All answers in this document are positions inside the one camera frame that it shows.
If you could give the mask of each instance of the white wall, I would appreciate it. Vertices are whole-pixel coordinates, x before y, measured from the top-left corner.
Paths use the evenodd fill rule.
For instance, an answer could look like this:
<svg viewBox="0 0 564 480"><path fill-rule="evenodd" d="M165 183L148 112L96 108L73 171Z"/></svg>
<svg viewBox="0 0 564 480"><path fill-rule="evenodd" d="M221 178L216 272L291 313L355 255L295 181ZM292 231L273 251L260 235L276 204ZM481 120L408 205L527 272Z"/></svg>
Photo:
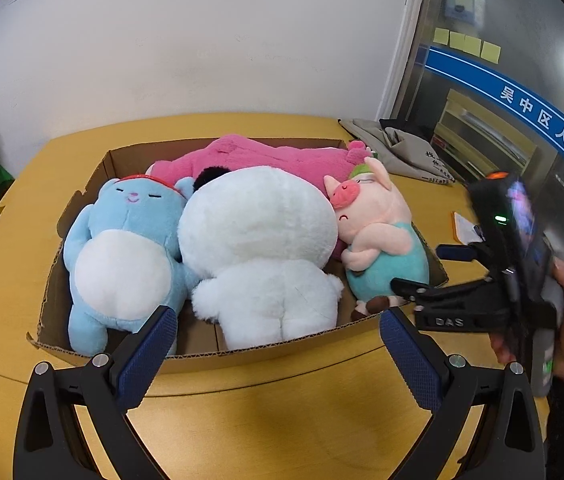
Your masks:
<svg viewBox="0 0 564 480"><path fill-rule="evenodd" d="M0 0L0 161L155 116L375 118L421 0Z"/></svg>

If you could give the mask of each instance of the paper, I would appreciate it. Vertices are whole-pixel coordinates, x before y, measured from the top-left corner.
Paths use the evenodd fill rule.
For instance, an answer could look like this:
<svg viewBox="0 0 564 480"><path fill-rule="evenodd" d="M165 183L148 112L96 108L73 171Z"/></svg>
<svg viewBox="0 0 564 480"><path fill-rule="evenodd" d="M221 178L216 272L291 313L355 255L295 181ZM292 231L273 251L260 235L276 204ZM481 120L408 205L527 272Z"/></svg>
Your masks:
<svg viewBox="0 0 564 480"><path fill-rule="evenodd" d="M464 49L464 35L459 32L449 33L449 45L451 48L456 48L457 50Z"/></svg>
<svg viewBox="0 0 564 480"><path fill-rule="evenodd" d="M475 224L469 222L462 215L453 213L453 238L458 243L468 245L471 242L481 242L482 239L475 232Z"/></svg>
<svg viewBox="0 0 564 480"><path fill-rule="evenodd" d="M486 59L486 61L497 64L500 60L500 48L495 44L485 41L482 44L482 55L480 57Z"/></svg>
<svg viewBox="0 0 564 480"><path fill-rule="evenodd" d="M448 29L436 27L436 31L433 34L433 43L448 44Z"/></svg>
<svg viewBox="0 0 564 480"><path fill-rule="evenodd" d="M464 37L464 48L463 50L467 54L473 54L474 56L480 57L480 47L482 46L482 40L480 38L474 38L473 36Z"/></svg>

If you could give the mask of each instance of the phone screen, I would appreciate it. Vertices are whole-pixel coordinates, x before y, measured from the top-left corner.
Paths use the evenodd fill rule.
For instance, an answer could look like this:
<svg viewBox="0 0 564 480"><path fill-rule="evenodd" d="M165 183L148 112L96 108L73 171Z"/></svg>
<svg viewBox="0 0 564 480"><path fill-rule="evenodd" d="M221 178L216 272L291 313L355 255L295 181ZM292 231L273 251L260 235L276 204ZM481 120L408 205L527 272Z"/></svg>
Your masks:
<svg viewBox="0 0 564 480"><path fill-rule="evenodd" d="M524 190L524 185L519 180L515 181L508 188L507 196L510 200L513 218L520 235L524 256L535 233L536 219L531 209L531 203L526 195L526 190Z"/></svg>

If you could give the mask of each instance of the plush toy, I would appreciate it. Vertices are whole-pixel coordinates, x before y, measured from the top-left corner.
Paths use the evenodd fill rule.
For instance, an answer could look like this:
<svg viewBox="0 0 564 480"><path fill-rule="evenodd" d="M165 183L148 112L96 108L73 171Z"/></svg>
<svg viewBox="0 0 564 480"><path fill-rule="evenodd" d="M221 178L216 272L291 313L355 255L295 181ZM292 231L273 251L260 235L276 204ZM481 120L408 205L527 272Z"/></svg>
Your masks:
<svg viewBox="0 0 564 480"><path fill-rule="evenodd" d="M177 225L192 193L192 178L173 187L134 175L109 180L82 209L63 253L73 298L69 341L78 354L102 352L107 328L137 332L159 305L180 312L198 282L177 261Z"/></svg>
<svg viewBox="0 0 564 480"><path fill-rule="evenodd" d="M388 296L397 306L391 280L428 283L428 260L411 225L411 211L389 174L376 158L367 157L350 179L339 183L324 177L338 220L338 235L348 244L342 252L348 284L358 298L352 318L374 314L366 302Z"/></svg>
<svg viewBox="0 0 564 480"><path fill-rule="evenodd" d="M178 238L182 261L203 280L193 312L220 324L229 350L335 327L344 286L321 269L338 227L307 181L268 167L222 174L188 201Z"/></svg>
<svg viewBox="0 0 564 480"><path fill-rule="evenodd" d="M221 166L229 170L241 170L255 166L270 166L294 174L310 182L324 193L324 176L331 175L345 180L348 174L369 156L370 150L361 140L353 140L348 150L340 148L273 148L257 140L240 135L226 135L211 142L206 148L187 153L180 158L158 160L146 171L173 184L177 180L192 176L197 178L202 170L210 166Z"/></svg>

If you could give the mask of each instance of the blue gripper pad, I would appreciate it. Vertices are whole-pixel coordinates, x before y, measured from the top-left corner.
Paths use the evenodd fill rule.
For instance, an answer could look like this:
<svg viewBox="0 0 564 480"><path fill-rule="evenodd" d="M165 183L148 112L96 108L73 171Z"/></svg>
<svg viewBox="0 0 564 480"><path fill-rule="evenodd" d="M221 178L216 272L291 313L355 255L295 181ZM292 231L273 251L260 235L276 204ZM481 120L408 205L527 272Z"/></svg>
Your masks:
<svg viewBox="0 0 564 480"><path fill-rule="evenodd" d="M436 256L440 260L470 262L475 260L477 254L471 246L441 244L436 247Z"/></svg>
<svg viewBox="0 0 564 480"><path fill-rule="evenodd" d="M391 310L380 316L380 337L418 406L435 413L443 399L440 376Z"/></svg>
<svg viewBox="0 0 564 480"><path fill-rule="evenodd" d="M118 375L116 403L137 408L153 382L178 332L178 316L167 308Z"/></svg>

